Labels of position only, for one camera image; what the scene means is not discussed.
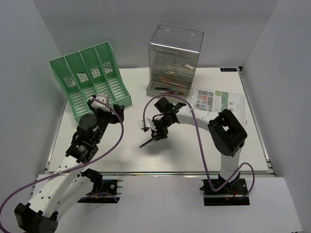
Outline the dark purple pen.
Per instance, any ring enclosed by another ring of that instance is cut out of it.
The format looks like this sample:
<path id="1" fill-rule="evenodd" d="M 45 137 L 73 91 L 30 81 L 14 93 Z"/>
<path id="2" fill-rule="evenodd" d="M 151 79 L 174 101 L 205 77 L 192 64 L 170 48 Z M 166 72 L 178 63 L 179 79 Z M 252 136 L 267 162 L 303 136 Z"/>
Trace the dark purple pen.
<path id="1" fill-rule="evenodd" d="M 154 140 L 153 138 L 149 139 L 148 141 L 146 141 L 146 142 L 144 142 L 143 144 L 141 144 L 141 145 L 139 146 L 139 148 L 143 148 L 143 147 L 146 146 L 147 144 L 151 143 L 153 140 Z"/>

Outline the red orange highlighter pen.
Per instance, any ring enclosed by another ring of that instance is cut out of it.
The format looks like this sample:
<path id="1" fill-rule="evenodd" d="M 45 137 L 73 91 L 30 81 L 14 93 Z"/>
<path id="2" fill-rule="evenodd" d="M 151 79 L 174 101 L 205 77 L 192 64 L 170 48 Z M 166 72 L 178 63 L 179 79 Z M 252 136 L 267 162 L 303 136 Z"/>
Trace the red orange highlighter pen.
<path id="1" fill-rule="evenodd" d="M 186 85 L 182 85 L 182 84 L 178 84 L 178 83 L 172 83 L 172 82 L 169 82 L 169 81 L 161 81 L 161 82 L 162 82 L 162 83 L 165 83 L 165 84 L 170 84 L 170 85 L 182 87 L 182 88 L 187 88 Z"/>

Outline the plastic sleeve with printed sheets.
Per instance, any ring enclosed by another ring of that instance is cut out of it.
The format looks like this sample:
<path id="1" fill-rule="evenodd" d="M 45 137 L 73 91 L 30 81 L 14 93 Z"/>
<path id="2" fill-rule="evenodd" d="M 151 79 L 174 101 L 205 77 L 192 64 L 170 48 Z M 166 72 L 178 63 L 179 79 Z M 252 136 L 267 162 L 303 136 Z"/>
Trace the plastic sleeve with printed sheets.
<path id="1" fill-rule="evenodd" d="M 239 117 L 245 117 L 245 96 L 219 90 L 194 88 L 190 103 L 193 108 L 208 112 L 232 111 Z"/>

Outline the yellow highlighter pen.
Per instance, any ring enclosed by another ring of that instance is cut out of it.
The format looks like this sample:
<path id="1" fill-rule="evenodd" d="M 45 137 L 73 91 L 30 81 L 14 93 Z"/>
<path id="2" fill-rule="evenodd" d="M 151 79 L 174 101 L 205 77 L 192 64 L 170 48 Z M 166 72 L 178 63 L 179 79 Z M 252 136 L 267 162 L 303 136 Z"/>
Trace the yellow highlighter pen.
<path id="1" fill-rule="evenodd" d="M 175 69 L 177 69 L 177 68 L 185 68 L 184 66 L 181 66 L 181 65 L 178 65 L 178 64 L 169 64 L 169 63 L 167 63 L 167 66 L 175 68 Z"/>

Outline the beige eraser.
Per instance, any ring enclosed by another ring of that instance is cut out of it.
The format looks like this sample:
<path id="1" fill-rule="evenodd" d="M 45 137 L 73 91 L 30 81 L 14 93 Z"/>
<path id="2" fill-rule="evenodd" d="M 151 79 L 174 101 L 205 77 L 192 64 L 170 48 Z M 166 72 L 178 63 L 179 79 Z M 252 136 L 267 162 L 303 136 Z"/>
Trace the beige eraser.
<path id="1" fill-rule="evenodd" d="M 189 65 L 189 64 L 185 64 L 185 67 L 187 67 L 187 68 L 189 68 L 189 69 L 191 69 L 191 70 L 193 70 L 193 69 L 194 69 L 194 67 L 193 67 L 193 66 L 191 66 L 191 65 Z"/>

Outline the clear plastic drawer cabinet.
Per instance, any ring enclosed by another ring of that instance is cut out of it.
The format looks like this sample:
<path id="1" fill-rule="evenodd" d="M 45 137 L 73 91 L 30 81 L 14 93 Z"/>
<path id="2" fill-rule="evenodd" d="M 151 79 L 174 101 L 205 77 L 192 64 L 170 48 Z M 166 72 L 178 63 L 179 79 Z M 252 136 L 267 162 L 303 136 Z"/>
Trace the clear plastic drawer cabinet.
<path id="1" fill-rule="evenodd" d="M 146 87 L 148 96 L 163 95 L 163 93 L 160 93 L 161 90 L 155 90 L 155 87 L 167 87 L 172 89 L 170 91 L 184 93 L 184 95 L 168 97 L 170 101 L 178 101 L 177 96 L 183 99 L 189 96 L 203 38 L 204 32 L 200 30 L 165 23 L 158 25 L 148 47 L 150 80 Z M 189 64 L 194 69 L 191 70 L 187 67 L 175 69 L 168 67 L 167 63 L 184 67 L 185 64 Z M 180 80 L 181 82 L 174 83 L 186 85 L 187 88 L 162 83 L 161 81 L 164 80 L 159 77 Z"/>

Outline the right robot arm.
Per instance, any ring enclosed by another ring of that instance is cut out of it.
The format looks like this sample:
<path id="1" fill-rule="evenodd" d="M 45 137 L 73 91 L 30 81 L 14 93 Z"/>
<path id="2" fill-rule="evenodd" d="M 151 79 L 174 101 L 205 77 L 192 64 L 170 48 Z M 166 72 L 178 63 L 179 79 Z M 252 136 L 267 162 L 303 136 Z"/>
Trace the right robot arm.
<path id="1" fill-rule="evenodd" d="M 219 113 L 207 112 L 192 108 L 185 100 L 173 104 L 165 96 L 161 96 L 155 107 L 160 114 L 152 119 L 145 116 L 144 109 L 141 129 L 145 132 L 151 130 L 152 138 L 158 141 L 168 137 L 168 128 L 175 123 L 194 126 L 205 170 L 207 164 L 199 129 L 209 132 L 214 146 L 221 154 L 219 187 L 224 193 L 232 193 L 237 188 L 237 180 L 240 178 L 240 153 L 247 138 L 246 130 L 232 111 L 224 109 Z"/>

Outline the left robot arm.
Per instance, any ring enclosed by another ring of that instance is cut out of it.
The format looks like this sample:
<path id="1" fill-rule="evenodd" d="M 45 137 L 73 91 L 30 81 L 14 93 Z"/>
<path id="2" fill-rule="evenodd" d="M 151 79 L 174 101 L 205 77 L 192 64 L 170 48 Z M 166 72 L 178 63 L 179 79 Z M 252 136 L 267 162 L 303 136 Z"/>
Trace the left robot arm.
<path id="1" fill-rule="evenodd" d="M 109 124 L 122 124 L 124 106 L 109 107 L 89 101 L 92 110 L 82 116 L 70 147 L 58 170 L 46 177 L 45 185 L 26 204 L 14 209 L 18 226 L 27 233 L 53 233 L 61 217 L 85 195 L 97 195 L 103 188 L 100 172 L 88 168 L 94 163 L 104 132 Z"/>

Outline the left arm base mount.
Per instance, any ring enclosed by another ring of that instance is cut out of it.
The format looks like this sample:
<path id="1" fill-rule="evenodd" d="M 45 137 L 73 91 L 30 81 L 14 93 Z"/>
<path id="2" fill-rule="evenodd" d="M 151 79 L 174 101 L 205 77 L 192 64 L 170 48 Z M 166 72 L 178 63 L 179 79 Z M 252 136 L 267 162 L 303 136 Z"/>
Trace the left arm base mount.
<path id="1" fill-rule="evenodd" d="M 121 198 L 123 179 L 121 177 L 103 177 L 103 184 L 97 193 L 88 193 L 78 203 L 117 204 Z"/>

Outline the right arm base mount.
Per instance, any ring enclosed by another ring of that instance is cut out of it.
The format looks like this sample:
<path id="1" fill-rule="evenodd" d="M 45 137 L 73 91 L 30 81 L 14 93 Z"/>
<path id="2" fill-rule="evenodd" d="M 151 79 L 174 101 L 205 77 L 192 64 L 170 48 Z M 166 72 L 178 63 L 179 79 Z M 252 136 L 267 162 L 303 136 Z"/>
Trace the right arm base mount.
<path id="1" fill-rule="evenodd" d="M 249 206 L 248 196 L 243 197 L 247 192 L 245 179 L 239 179 L 232 188 L 224 187 L 218 192 L 214 192 L 208 180 L 202 180 L 200 187 L 203 193 L 204 206 Z"/>

